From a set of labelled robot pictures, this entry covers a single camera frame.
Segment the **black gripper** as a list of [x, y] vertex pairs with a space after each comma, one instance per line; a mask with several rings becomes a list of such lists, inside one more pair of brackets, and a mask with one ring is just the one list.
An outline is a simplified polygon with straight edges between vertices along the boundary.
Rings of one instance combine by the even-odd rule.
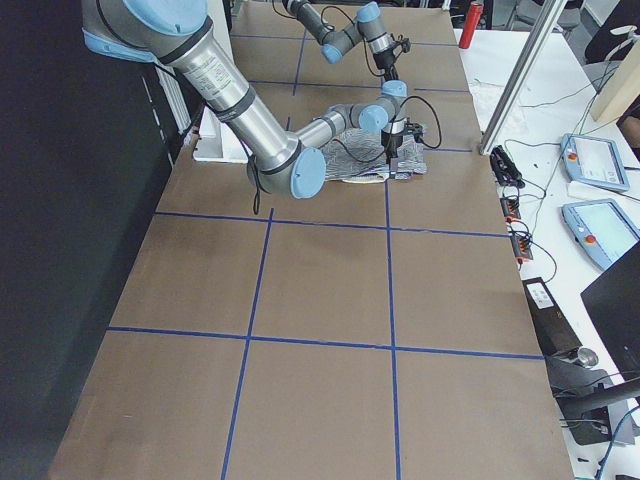
[[382, 72], [385, 80], [398, 80], [399, 76], [395, 67], [396, 55], [392, 48], [374, 54], [374, 61], [378, 70]]
[[399, 173], [398, 149], [404, 142], [403, 132], [387, 133], [381, 132], [381, 145], [384, 147], [384, 154], [389, 166], [389, 177], [396, 179]]

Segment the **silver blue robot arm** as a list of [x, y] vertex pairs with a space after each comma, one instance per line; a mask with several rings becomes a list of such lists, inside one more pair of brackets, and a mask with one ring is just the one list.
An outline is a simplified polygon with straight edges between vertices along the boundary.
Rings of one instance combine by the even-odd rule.
[[[286, 13], [277, 10], [275, 1], [270, 1], [270, 4], [279, 16], [303, 25], [320, 45], [321, 54], [329, 64], [339, 63], [347, 53], [362, 44], [367, 68], [374, 77], [385, 81], [399, 79], [396, 61], [410, 51], [411, 42], [402, 35], [395, 37], [387, 29], [377, 2], [361, 6], [354, 17], [334, 5], [317, 11], [310, 1], [282, 1]], [[337, 10], [347, 19], [342, 29], [325, 19], [328, 9]]]
[[343, 131], [379, 133], [385, 147], [398, 147], [407, 87], [398, 77], [395, 51], [408, 52], [411, 44], [388, 32], [376, 2], [360, 7], [341, 30], [325, 22], [308, 1], [283, 6], [317, 40], [331, 64], [366, 44], [385, 80], [380, 96], [372, 103], [333, 106], [304, 128], [285, 130], [215, 39], [204, 1], [84, 1], [83, 35], [94, 53], [177, 69], [251, 150], [247, 173], [256, 188], [307, 199], [325, 182], [322, 147]]

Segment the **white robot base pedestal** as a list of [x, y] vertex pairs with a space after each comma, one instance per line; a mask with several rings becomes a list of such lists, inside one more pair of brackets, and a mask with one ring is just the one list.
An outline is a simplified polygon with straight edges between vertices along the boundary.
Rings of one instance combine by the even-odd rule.
[[240, 140], [224, 123], [214, 115], [205, 103], [198, 127], [198, 140], [193, 157], [199, 162], [246, 164], [245, 153]]

